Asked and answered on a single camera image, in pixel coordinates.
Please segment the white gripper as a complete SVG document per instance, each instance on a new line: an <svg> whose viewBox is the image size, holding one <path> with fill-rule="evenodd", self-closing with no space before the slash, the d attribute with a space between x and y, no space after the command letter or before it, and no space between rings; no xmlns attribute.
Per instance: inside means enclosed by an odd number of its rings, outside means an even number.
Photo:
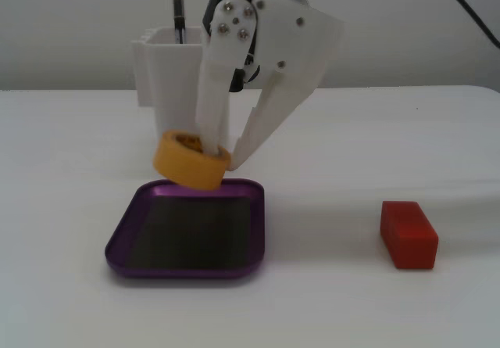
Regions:
<svg viewBox="0 0 500 348"><path fill-rule="evenodd" d="M231 157L238 169L318 87L342 23L308 0L209 0L195 122L202 150L219 153L230 91L264 84Z"/></svg>

